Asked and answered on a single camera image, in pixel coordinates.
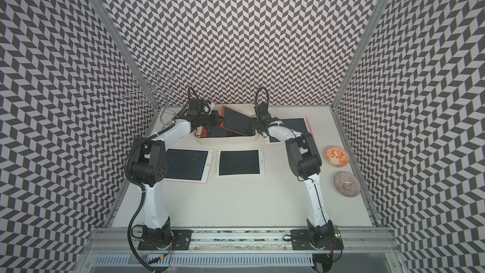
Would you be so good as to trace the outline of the pink writing tablet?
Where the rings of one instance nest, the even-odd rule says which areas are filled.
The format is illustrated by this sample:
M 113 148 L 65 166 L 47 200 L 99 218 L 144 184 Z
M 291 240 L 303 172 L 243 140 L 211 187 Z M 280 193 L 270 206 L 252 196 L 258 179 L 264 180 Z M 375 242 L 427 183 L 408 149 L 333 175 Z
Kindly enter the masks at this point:
M 313 133 L 309 120 L 307 117 L 296 117 L 296 118 L 281 118 L 280 119 L 285 125 L 289 126 L 295 131 L 301 133 Z M 281 144 L 281 141 L 276 139 L 271 135 L 265 137 L 265 144 Z
M 169 149 L 167 151 L 169 172 L 166 181 L 206 183 L 210 174 L 213 150 Z

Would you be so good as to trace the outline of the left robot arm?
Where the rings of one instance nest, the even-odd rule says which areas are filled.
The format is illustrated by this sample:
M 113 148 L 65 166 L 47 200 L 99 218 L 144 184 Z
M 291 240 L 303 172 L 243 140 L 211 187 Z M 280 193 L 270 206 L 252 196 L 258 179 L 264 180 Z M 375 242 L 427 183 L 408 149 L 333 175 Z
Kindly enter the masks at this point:
M 171 122 L 162 130 L 135 139 L 125 161 L 125 177 L 140 189 L 141 199 L 127 227 L 127 239 L 135 259 L 149 272 L 159 272 L 144 260 L 133 240 L 135 227 L 141 228 L 138 237 L 143 247 L 167 250 L 159 257 L 162 260 L 173 252 L 176 236 L 171 230 L 171 219 L 157 195 L 157 188 L 169 172 L 167 151 L 178 141 L 201 126 L 215 127 L 222 122 L 218 111 L 210 101 L 198 97 L 193 87 L 188 87 L 187 101 Z

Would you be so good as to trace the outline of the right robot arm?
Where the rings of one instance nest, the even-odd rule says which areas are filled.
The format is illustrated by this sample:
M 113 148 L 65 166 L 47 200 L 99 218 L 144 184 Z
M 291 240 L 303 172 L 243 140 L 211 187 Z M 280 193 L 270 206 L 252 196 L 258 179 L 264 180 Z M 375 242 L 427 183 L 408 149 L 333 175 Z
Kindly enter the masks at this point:
M 271 136 L 285 144 L 290 170 L 298 181 L 302 182 L 307 196 L 307 234 L 312 248 L 323 250 L 330 247 L 325 261 L 334 264 L 341 255 L 334 257 L 335 243 L 341 237 L 335 230 L 325 208 L 321 189 L 322 158 L 309 132 L 297 131 L 269 113 L 270 95 L 266 87 L 259 87 L 255 94 L 254 129 L 260 135 Z

